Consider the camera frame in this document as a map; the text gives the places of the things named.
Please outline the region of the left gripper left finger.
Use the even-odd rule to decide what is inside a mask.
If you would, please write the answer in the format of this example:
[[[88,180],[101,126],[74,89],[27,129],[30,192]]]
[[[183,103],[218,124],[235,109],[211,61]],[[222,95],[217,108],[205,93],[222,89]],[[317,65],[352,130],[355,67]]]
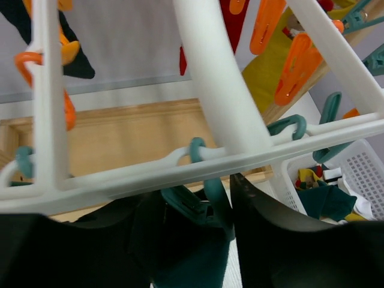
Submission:
[[[1,215],[2,287],[149,287],[164,202],[127,197],[73,223]]]

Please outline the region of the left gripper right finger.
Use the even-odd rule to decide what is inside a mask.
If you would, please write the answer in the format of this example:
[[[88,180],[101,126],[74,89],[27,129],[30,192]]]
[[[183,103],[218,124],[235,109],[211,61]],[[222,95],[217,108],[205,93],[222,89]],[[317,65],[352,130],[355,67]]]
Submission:
[[[244,287],[382,287],[383,223],[333,225],[290,209],[242,174],[230,198]]]

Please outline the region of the white oval clip hanger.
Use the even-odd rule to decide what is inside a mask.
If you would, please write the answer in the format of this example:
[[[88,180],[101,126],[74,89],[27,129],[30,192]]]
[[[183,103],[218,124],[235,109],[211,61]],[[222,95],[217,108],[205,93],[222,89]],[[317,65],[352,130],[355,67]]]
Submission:
[[[64,119],[61,47],[56,1],[32,5],[31,46],[43,64],[34,77],[34,182],[11,187],[12,161],[1,170],[1,212],[46,215],[97,205],[151,190],[243,172],[327,146],[383,132],[383,91],[317,1],[289,1],[306,33],[350,94],[359,116],[312,125],[302,140],[290,129],[271,136],[240,74],[218,1],[173,3],[188,67],[217,144],[203,162],[179,166],[185,147],[146,163],[71,178]]]

